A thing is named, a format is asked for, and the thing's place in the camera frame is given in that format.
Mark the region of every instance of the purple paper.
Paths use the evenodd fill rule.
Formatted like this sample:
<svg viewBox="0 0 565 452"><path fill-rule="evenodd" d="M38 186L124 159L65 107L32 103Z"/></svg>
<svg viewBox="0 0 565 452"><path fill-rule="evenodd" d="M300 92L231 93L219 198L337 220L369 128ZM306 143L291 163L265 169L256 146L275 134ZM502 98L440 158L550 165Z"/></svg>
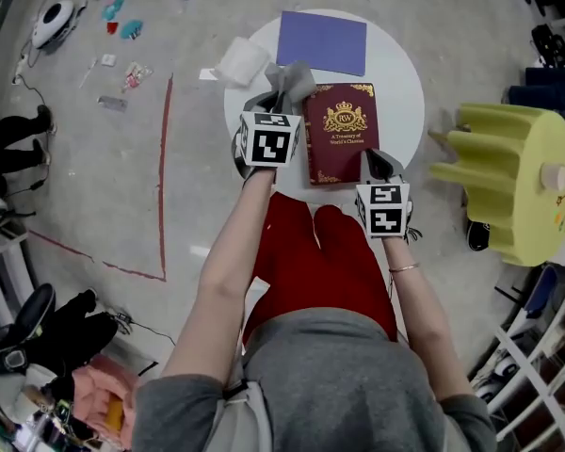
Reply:
<svg viewBox="0 0 565 452"><path fill-rule="evenodd" d="M276 63L288 65L304 60L312 69L364 75L366 69L366 24L284 11Z"/></svg>

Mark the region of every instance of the blue object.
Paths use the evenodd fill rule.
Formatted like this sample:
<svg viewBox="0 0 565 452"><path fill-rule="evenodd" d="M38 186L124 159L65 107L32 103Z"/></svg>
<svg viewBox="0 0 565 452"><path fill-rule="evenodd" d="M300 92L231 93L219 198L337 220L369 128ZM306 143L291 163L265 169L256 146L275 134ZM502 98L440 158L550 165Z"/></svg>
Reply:
<svg viewBox="0 0 565 452"><path fill-rule="evenodd" d="M284 11L276 63L304 60L312 69L352 75L366 70L366 24L295 11Z"/></svg>
<svg viewBox="0 0 565 452"><path fill-rule="evenodd" d="M138 35L140 35L140 31L142 30L142 21L141 20L131 20L126 25L123 26L120 32L120 36L122 39L132 39L134 40Z"/></svg>
<svg viewBox="0 0 565 452"><path fill-rule="evenodd" d="M103 9L103 20L107 20L108 22L113 20L117 12L121 10L122 5L123 0L115 0L111 5L107 5Z"/></svg>

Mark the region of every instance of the white device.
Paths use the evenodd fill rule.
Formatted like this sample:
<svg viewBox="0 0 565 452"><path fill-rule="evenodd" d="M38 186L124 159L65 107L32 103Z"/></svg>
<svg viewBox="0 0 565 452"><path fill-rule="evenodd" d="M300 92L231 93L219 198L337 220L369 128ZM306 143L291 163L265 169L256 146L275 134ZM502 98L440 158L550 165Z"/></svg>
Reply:
<svg viewBox="0 0 565 452"><path fill-rule="evenodd" d="M357 185L358 215L372 237L403 236L409 213L409 184Z"/></svg>
<svg viewBox="0 0 565 452"><path fill-rule="evenodd" d="M301 116L243 112L241 155L247 166L286 168L298 147Z"/></svg>
<svg viewBox="0 0 565 452"><path fill-rule="evenodd" d="M74 8L71 0L61 0L44 11L34 25L31 44L40 49L52 40L66 37Z"/></svg>

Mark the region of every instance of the gray cloth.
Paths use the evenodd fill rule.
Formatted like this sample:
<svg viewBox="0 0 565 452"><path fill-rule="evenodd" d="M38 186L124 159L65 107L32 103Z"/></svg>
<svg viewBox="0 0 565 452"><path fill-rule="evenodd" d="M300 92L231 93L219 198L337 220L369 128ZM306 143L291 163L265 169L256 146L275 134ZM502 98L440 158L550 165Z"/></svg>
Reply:
<svg viewBox="0 0 565 452"><path fill-rule="evenodd" d="M317 308L269 320L251 336L245 373L264 392L274 452L496 447L483 401L436 402L419 358L353 312ZM137 393L133 450L202 452L220 399L208 377L150 381Z"/></svg>

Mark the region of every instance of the red book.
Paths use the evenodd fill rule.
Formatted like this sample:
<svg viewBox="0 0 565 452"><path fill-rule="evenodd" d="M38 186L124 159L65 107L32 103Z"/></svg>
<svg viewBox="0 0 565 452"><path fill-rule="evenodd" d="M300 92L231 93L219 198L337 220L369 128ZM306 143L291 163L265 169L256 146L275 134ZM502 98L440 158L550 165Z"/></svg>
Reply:
<svg viewBox="0 0 565 452"><path fill-rule="evenodd" d="M360 152L379 148L372 84L321 84L303 101L310 183L360 181Z"/></svg>

